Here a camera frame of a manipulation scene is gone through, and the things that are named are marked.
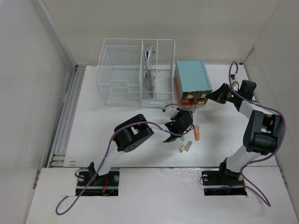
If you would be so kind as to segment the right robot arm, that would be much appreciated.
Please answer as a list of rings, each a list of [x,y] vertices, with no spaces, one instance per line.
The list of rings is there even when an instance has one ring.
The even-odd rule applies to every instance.
[[[209,100],[220,104],[233,103],[237,111],[249,119],[242,146],[220,163],[219,170],[215,172],[220,183],[226,184],[231,180],[237,180],[244,165],[259,156],[272,154],[281,142],[283,118],[252,101],[255,88],[255,82],[243,80],[238,91],[233,91],[228,84],[223,84],[218,90],[206,96]]]

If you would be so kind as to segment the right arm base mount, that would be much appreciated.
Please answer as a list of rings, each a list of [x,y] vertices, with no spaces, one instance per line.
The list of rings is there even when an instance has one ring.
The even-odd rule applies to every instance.
[[[201,171],[200,183],[204,186],[205,196],[247,196],[241,174],[226,168],[221,162],[218,169],[204,168]]]

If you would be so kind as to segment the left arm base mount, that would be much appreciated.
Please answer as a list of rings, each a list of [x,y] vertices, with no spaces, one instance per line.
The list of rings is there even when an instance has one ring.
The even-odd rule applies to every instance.
[[[77,178],[76,196],[85,188],[91,180],[91,175],[86,168],[80,168],[75,172]],[[111,168],[110,171],[102,176],[97,176],[93,182],[82,193],[82,196],[118,196],[120,181],[120,169]]]

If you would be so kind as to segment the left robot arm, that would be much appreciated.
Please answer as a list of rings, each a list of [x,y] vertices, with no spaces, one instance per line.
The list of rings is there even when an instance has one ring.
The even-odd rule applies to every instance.
[[[171,143],[194,128],[191,110],[171,104],[165,106],[162,111],[169,114],[169,122],[157,124],[146,120],[143,114],[137,114],[118,125],[109,140],[105,155],[90,163],[88,183],[92,186],[102,184],[110,169],[123,154],[137,149],[151,136],[155,136],[159,142]]]

